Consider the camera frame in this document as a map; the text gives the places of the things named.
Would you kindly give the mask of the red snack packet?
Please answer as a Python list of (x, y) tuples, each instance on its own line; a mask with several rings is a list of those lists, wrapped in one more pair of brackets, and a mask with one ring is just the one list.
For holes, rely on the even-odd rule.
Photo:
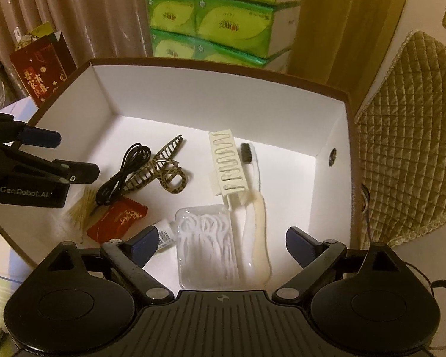
[(89, 229), (87, 236), (102, 244), (112, 239), (122, 239), (129, 228), (146, 217), (148, 208), (130, 198), (119, 197), (105, 214)]

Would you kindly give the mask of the white pill bottle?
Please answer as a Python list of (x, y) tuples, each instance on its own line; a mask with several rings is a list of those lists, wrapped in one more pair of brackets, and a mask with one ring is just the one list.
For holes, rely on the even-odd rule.
[(171, 248), (176, 243), (175, 224), (166, 218), (154, 224), (158, 231), (158, 249), (161, 252)]

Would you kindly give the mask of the white toothbrush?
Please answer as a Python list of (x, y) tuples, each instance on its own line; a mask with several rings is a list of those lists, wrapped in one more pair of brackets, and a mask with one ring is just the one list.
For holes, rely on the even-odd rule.
[(246, 204), (246, 220), (241, 239), (241, 261), (246, 285), (265, 289), (271, 278), (271, 261), (266, 245), (266, 205), (261, 194), (257, 152), (252, 143), (241, 145), (241, 159), (252, 167), (252, 180)]

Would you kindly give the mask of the cotton swabs bag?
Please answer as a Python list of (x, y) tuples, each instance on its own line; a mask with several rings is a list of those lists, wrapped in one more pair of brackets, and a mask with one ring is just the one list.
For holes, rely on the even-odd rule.
[(70, 227), (77, 230), (80, 241), (84, 240), (84, 232), (89, 218), (96, 209), (97, 189), (90, 185), (85, 185), (77, 200), (70, 206), (66, 212)]

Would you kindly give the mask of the clear floss pick box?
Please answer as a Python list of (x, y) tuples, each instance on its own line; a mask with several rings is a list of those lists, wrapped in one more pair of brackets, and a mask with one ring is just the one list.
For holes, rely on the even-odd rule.
[(196, 290), (238, 287), (240, 275), (227, 207), (182, 208), (175, 222), (180, 286)]

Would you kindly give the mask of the red gift bag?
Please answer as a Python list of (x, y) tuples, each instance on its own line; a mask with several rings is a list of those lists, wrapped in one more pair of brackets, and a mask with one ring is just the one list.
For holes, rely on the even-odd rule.
[(38, 107), (76, 70), (64, 36), (55, 32), (49, 22), (23, 35), (10, 60)]

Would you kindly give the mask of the brown cardboard box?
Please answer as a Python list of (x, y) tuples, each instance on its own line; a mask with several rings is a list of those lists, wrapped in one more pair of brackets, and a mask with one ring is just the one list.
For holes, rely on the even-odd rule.
[(272, 290), (299, 270), (285, 233), (298, 226), (319, 240), (358, 245), (360, 184), (348, 97), (339, 90), (270, 71), (176, 59), (87, 62), (34, 114), (31, 123), (58, 131), (57, 149), (33, 148), (45, 159), (88, 161), (112, 176), (132, 143), (160, 149), (177, 135), (176, 159), (189, 176), (172, 195), (153, 182), (133, 193), (148, 215), (133, 232), (183, 207), (213, 205), (208, 135), (230, 130), (255, 146), (266, 202)]

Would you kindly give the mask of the steel kettle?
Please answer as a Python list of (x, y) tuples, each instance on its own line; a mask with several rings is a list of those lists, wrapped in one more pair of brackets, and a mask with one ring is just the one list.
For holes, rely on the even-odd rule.
[(430, 356), (446, 356), (446, 278), (432, 278), (419, 267), (406, 262), (424, 286), (432, 293), (440, 308), (441, 319), (433, 341), (427, 347)]

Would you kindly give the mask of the quilted chair cushion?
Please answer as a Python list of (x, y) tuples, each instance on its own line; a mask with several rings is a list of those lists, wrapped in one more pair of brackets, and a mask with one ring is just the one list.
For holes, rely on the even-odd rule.
[(355, 125), (370, 196), (361, 246), (395, 247), (446, 224), (446, 45), (410, 33)]

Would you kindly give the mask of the brown curtain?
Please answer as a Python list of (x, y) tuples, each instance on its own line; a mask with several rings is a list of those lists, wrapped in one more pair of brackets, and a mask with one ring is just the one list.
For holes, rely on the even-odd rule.
[(20, 98), (27, 93), (9, 56), (18, 35), (45, 22), (63, 34), (77, 65), (152, 54), (146, 0), (0, 0), (0, 61)]

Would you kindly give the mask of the green tissue pack stack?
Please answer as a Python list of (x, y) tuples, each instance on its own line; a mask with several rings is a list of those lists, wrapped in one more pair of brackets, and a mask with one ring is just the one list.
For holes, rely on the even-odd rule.
[(288, 69), (302, 0), (146, 0), (154, 57)]

